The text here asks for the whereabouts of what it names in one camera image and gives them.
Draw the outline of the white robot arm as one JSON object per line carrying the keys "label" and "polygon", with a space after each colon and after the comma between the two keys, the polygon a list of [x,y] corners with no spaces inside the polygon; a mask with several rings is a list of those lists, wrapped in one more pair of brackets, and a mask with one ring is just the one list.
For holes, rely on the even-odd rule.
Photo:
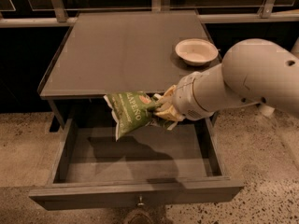
{"label": "white robot arm", "polygon": [[215,112],[266,105],[299,117],[299,59],[267,40],[233,45],[222,62],[183,77],[159,99],[155,115],[172,121],[199,120]]}

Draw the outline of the round robot base foot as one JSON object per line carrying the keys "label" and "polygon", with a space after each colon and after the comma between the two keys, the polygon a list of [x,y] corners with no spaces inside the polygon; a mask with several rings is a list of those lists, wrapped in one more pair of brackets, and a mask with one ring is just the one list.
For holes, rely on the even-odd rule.
{"label": "round robot base foot", "polygon": [[128,213],[123,224],[153,224],[148,212],[136,209]]}

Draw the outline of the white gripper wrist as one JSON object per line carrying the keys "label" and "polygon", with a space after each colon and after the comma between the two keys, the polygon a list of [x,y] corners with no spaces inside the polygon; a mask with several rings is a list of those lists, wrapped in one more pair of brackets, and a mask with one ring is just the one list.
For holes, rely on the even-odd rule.
{"label": "white gripper wrist", "polygon": [[195,81],[203,76],[200,72],[193,72],[183,77],[179,83],[172,85],[163,95],[155,93],[153,100],[159,104],[169,103],[166,110],[156,110],[154,115],[166,120],[183,121],[184,119],[197,121],[209,118],[213,112],[206,111],[195,98]]}

